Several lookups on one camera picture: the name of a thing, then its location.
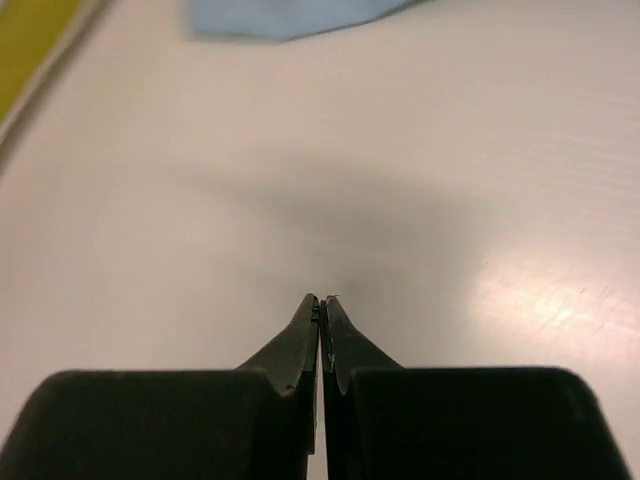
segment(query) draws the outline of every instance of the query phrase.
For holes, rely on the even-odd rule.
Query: white surface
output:
[[[314,291],[406,364],[575,370],[640,475],[638,3],[279,46],[179,13],[119,2],[10,159],[0,431],[55,370],[235,366]]]

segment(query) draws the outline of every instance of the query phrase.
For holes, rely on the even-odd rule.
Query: white table surface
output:
[[[233,367],[313,291],[407,365],[574,370],[640,475],[640,4],[276,46],[181,9],[117,2],[6,159],[0,436],[56,370]]]

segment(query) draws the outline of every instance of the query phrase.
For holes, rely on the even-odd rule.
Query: light blue fabric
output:
[[[357,25],[389,13],[407,0],[188,0],[198,33],[276,40]]]

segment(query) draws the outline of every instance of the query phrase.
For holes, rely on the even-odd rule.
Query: yellow strip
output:
[[[6,0],[0,9],[0,123],[82,0]]]

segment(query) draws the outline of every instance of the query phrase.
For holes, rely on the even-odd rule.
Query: yellow object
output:
[[[83,0],[6,0],[0,9],[0,124]]]

